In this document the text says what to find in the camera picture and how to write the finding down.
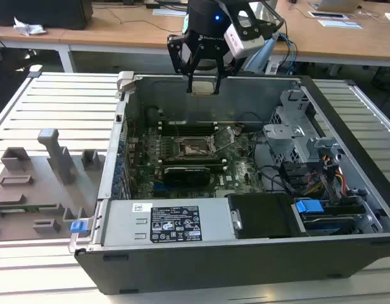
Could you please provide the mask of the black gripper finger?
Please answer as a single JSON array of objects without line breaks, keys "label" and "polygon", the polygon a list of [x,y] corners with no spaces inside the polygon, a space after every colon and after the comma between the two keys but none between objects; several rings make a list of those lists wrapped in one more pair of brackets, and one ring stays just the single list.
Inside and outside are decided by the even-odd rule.
[{"label": "black gripper finger", "polygon": [[214,94],[219,94],[222,79],[236,76],[242,67],[242,58],[235,58],[228,49],[215,48],[215,61],[217,64]]},{"label": "black gripper finger", "polygon": [[[187,92],[192,92],[194,71],[203,55],[203,43],[199,42],[198,38],[198,34],[169,35],[167,37],[167,49],[175,73],[188,77]],[[190,50],[187,61],[184,61],[181,56],[184,45]]]}]

